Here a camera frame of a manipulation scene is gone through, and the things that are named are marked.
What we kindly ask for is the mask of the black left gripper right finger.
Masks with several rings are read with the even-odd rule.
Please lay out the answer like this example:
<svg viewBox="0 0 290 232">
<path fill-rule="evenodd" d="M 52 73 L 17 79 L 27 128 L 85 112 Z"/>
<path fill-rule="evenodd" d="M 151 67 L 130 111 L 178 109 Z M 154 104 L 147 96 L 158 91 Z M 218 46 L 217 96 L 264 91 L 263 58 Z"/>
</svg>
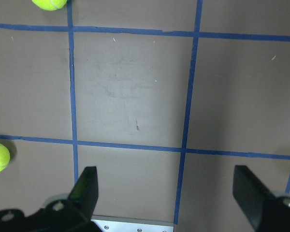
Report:
<svg viewBox="0 0 290 232">
<path fill-rule="evenodd" d="M 265 203 L 276 198 L 246 165 L 234 167 L 232 194 L 254 229 L 261 225 Z"/>
</svg>

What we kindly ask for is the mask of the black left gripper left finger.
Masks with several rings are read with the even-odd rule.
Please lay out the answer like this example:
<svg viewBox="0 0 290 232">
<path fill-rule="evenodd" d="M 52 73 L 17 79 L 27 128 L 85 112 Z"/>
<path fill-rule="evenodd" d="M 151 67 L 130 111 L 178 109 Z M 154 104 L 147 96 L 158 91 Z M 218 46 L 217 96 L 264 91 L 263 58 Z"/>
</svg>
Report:
<svg viewBox="0 0 290 232">
<path fill-rule="evenodd" d="M 87 166 L 68 195 L 68 200 L 82 215 L 91 220 L 99 197 L 96 166 Z"/>
</svg>

